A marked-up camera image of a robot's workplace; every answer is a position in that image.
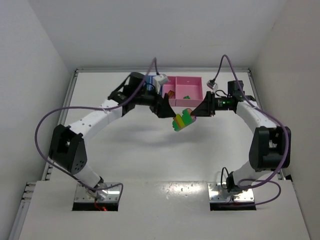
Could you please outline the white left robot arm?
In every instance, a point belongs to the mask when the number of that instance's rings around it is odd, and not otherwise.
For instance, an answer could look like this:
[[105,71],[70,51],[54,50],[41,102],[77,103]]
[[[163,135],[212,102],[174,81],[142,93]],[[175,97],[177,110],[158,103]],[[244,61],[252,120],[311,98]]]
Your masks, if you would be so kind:
[[49,158],[67,171],[97,199],[107,195],[107,185],[88,164],[86,145],[108,124],[123,117],[135,106],[148,106],[158,118],[173,118],[176,114],[169,103],[168,94],[161,95],[161,87],[169,82],[164,74],[153,77],[152,89],[144,85],[146,75],[130,73],[127,78],[94,111],[80,120],[54,128]]

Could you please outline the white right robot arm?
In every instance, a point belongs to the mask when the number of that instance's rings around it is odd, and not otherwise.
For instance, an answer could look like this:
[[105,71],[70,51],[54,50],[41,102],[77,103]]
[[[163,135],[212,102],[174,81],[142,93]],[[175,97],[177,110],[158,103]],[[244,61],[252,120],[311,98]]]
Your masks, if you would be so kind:
[[217,111],[233,111],[253,133],[248,161],[228,173],[226,190],[238,192],[271,171],[273,175],[286,169],[291,161],[291,130],[263,112],[251,95],[246,95],[242,81],[227,83],[227,96],[208,91],[203,101],[191,112],[195,117],[212,117]]

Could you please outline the orange and yellow lego piece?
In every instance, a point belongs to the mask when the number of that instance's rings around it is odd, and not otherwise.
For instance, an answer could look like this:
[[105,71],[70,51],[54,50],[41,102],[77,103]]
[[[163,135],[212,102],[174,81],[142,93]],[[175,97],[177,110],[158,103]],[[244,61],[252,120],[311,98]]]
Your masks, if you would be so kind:
[[173,99],[173,98],[175,97],[175,92],[170,90],[170,91],[168,92],[168,97],[169,97],[170,99]]

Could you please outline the green striped lego stack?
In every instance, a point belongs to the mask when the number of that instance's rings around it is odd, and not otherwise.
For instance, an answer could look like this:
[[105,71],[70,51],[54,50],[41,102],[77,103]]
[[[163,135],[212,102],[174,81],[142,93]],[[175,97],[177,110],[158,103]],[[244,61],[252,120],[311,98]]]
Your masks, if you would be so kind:
[[172,127],[175,132],[181,131],[196,121],[197,118],[191,115],[192,111],[191,108],[186,108],[173,118]]

